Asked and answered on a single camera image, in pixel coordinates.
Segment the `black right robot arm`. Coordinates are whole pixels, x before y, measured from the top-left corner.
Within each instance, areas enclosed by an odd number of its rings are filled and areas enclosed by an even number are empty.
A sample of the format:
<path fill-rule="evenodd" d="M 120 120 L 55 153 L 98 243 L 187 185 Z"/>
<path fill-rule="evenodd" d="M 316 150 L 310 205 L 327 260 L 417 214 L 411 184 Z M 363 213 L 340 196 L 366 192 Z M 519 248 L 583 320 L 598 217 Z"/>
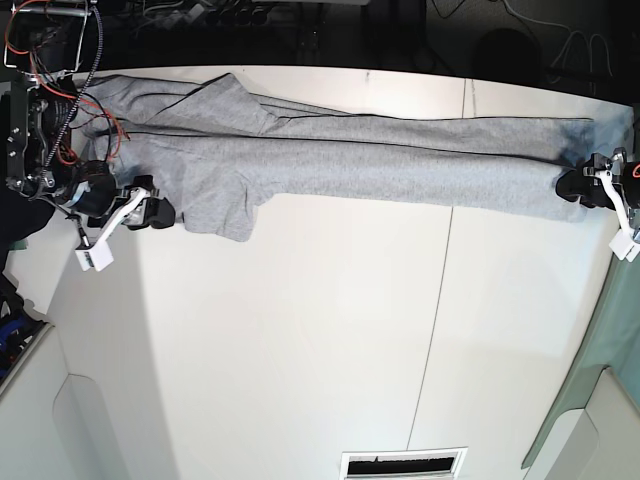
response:
<path fill-rule="evenodd" d="M 103 22 L 94 1 L 12 2 L 3 63 L 18 76 L 5 102 L 7 187 L 95 228 L 109 221 L 130 230 L 169 228 L 176 213 L 152 176 L 137 176 L 125 185 L 114 177 L 112 163 L 128 136 L 88 91 L 103 47 Z M 107 146 L 97 158 L 85 159 L 72 146 L 80 113 L 105 123 Z"/>

